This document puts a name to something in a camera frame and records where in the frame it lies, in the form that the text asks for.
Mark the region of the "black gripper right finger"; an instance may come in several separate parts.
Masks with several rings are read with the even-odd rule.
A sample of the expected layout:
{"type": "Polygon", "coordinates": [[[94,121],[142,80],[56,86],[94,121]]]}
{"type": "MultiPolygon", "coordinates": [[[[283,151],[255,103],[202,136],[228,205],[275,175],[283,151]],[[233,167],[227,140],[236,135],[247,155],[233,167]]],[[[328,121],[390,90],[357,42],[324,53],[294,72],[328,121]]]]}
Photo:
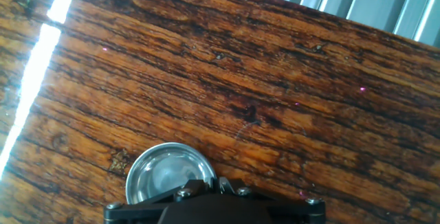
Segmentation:
{"type": "Polygon", "coordinates": [[[256,207],[251,207],[251,210],[267,214],[273,223],[326,223],[323,199],[288,199],[281,193],[247,185],[242,179],[226,177],[219,177],[219,192],[255,203],[256,207]]]}

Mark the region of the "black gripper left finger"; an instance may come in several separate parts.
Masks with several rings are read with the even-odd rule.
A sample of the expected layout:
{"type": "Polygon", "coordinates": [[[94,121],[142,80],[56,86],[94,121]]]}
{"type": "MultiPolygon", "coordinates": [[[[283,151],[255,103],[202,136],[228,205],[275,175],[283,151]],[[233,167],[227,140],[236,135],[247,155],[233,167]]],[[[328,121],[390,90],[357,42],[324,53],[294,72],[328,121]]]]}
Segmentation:
{"type": "Polygon", "coordinates": [[[108,204],[103,210],[104,224],[158,222],[164,211],[172,203],[181,203],[201,195],[214,193],[217,180],[205,182],[191,179],[183,186],[178,186],[155,197],[128,205],[119,202],[108,204]]]}

